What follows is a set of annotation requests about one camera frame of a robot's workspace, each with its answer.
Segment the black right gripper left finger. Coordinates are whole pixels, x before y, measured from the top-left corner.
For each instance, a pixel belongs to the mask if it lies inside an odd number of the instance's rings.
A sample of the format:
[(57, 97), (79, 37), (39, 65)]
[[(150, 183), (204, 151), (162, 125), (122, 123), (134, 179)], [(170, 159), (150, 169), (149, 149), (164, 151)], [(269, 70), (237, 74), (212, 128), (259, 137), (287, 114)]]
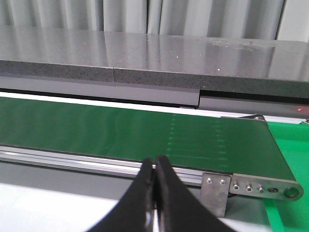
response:
[(117, 205), (90, 232), (151, 232), (154, 218), (153, 165), (144, 159), (140, 171)]

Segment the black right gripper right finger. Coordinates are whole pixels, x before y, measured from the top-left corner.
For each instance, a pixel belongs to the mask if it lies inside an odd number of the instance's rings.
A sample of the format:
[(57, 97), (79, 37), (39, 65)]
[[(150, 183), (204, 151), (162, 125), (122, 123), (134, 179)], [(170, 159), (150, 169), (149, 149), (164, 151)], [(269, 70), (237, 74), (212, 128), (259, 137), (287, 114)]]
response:
[(179, 179), (166, 156), (157, 157), (156, 204), (161, 232), (233, 232), (206, 209)]

